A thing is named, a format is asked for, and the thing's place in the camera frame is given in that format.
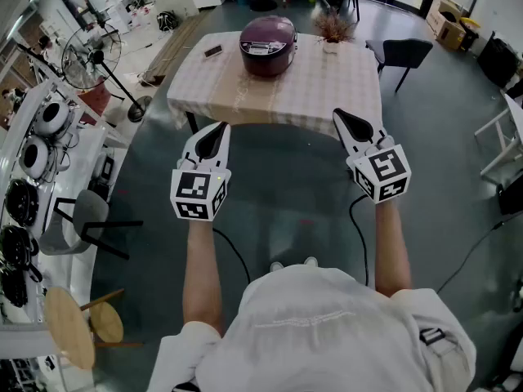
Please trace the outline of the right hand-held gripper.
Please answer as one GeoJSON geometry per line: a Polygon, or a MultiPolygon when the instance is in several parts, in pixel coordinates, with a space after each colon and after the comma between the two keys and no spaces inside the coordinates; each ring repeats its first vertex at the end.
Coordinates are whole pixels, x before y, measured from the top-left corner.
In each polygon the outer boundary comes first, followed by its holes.
{"type": "Polygon", "coordinates": [[[352,179],[374,204],[407,191],[411,178],[409,162],[403,147],[384,128],[376,129],[369,121],[343,109],[333,111],[333,121],[344,148],[354,154],[346,159],[352,179]],[[361,152],[364,142],[377,144],[361,152]]]}

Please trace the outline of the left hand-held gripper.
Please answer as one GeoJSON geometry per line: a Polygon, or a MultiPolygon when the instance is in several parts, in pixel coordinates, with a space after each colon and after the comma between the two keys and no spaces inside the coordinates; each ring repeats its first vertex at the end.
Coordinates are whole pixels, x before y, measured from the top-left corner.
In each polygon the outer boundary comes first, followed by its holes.
{"type": "Polygon", "coordinates": [[[228,194],[231,126],[215,122],[190,137],[172,171],[170,200],[179,219],[213,221],[228,194]]]}

